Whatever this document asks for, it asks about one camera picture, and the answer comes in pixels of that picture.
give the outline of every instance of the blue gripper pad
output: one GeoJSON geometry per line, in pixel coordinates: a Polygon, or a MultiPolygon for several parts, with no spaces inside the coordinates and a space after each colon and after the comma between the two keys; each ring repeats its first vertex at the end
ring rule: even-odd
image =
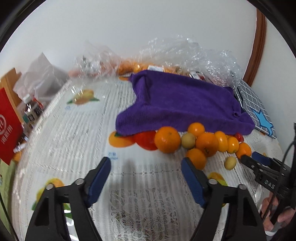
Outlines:
{"type": "Polygon", "coordinates": [[[104,184],[109,176],[110,170],[111,161],[109,158],[107,158],[89,187],[88,199],[86,201],[87,207],[90,207],[92,204],[98,201],[104,184]]]}
{"type": "Polygon", "coordinates": [[[263,156],[263,155],[261,155],[260,153],[258,153],[256,151],[252,153],[252,158],[255,161],[263,164],[264,166],[269,166],[270,165],[269,157],[263,156]]]}
{"type": "Polygon", "coordinates": [[[188,160],[189,160],[188,158],[184,158],[181,162],[181,170],[182,170],[183,176],[190,188],[194,201],[197,204],[199,204],[201,207],[204,207],[206,202],[203,196],[202,185],[198,181],[197,176],[194,174],[192,167],[190,167],[190,165],[188,164],[188,160]]]}

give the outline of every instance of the red fruit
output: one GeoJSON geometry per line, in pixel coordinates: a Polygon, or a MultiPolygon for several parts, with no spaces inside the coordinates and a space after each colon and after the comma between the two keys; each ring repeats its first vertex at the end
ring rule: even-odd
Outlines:
{"type": "Polygon", "coordinates": [[[157,150],[154,143],[156,131],[145,131],[134,135],[135,142],[146,150],[157,150]]]}
{"type": "Polygon", "coordinates": [[[239,142],[244,142],[244,137],[240,133],[235,133],[234,137],[239,141],[239,142]]]}

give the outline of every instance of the blue star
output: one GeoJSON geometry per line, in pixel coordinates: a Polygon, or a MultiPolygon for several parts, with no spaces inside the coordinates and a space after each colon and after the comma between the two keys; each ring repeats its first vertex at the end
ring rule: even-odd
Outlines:
{"type": "Polygon", "coordinates": [[[272,135],[272,129],[273,125],[266,119],[265,115],[263,114],[262,110],[257,112],[256,110],[252,109],[253,113],[257,116],[257,119],[259,120],[260,127],[266,127],[269,134],[268,136],[272,135]]]}

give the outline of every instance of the gray checkered fabric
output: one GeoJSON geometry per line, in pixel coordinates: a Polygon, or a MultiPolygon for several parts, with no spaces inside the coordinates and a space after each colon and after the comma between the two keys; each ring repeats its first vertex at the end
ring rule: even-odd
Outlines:
{"type": "Polygon", "coordinates": [[[254,93],[251,87],[243,80],[236,91],[238,101],[242,108],[251,116],[255,123],[255,129],[266,135],[276,138],[276,131],[271,119],[259,97],[254,93]]]}

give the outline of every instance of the pile of fruit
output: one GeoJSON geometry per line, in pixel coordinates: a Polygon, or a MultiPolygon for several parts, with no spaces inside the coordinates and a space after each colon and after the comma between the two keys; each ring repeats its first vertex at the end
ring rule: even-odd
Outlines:
{"type": "MultiPolygon", "coordinates": [[[[188,149],[188,157],[199,170],[205,168],[207,157],[216,154],[217,151],[235,153],[240,159],[243,155],[251,156],[252,151],[248,144],[244,143],[241,134],[234,136],[225,135],[222,131],[215,133],[205,132],[205,127],[201,123],[192,123],[187,133],[180,137],[178,131],[173,127],[165,126],[158,130],[154,137],[156,147],[163,153],[174,153],[180,146],[188,149]]],[[[232,170],[236,166],[236,159],[229,156],[224,163],[227,170],[232,170]]]]}

